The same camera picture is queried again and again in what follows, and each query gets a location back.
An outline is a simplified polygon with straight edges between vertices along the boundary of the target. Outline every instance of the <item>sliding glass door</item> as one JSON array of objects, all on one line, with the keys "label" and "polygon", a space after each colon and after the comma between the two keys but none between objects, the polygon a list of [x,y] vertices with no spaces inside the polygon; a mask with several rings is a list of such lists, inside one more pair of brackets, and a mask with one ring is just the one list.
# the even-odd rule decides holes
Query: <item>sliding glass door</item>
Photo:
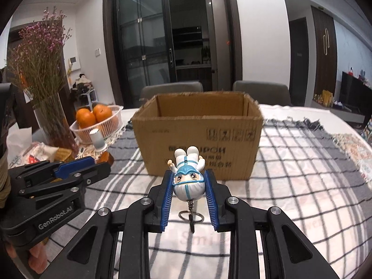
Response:
[{"label": "sliding glass door", "polygon": [[119,80],[126,107],[143,87],[176,82],[169,0],[116,0]]}]

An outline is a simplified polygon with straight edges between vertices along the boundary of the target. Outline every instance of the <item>glass vase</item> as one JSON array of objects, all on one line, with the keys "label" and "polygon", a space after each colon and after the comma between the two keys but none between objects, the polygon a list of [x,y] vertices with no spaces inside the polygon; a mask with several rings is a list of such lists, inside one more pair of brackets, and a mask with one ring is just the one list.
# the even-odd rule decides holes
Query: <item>glass vase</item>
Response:
[{"label": "glass vase", "polygon": [[35,105],[34,111],[48,145],[70,149],[75,158],[79,148],[67,123],[58,93]]}]

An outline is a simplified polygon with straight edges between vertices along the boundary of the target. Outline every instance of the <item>wooden cabinet door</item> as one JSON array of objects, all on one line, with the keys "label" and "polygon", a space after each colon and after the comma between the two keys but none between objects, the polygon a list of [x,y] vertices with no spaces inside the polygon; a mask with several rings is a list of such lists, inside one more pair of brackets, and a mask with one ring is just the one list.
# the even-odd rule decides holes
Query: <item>wooden cabinet door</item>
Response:
[{"label": "wooden cabinet door", "polygon": [[317,71],[314,94],[328,90],[334,95],[337,74],[337,42],[333,18],[311,7],[317,42]]}]

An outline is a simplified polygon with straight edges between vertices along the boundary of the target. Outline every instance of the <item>refrigerator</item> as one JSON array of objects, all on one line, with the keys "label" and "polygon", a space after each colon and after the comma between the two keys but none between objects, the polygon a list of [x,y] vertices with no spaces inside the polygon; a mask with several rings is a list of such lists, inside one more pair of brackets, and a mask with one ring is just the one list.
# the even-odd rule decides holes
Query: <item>refrigerator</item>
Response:
[{"label": "refrigerator", "polygon": [[211,50],[212,87],[231,90],[230,38],[224,0],[205,0]]}]

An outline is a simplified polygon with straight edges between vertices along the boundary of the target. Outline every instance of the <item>white astronaut figure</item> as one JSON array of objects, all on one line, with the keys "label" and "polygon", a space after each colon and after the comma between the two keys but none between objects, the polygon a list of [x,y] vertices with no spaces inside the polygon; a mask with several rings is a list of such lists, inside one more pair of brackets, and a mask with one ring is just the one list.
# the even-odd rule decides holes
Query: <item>white astronaut figure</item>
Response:
[{"label": "white astronaut figure", "polygon": [[174,152],[176,166],[168,160],[168,166],[174,173],[173,190],[182,201],[198,200],[205,192],[204,177],[200,173],[204,169],[205,159],[199,155],[197,147],[191,146],[185,150]]}]

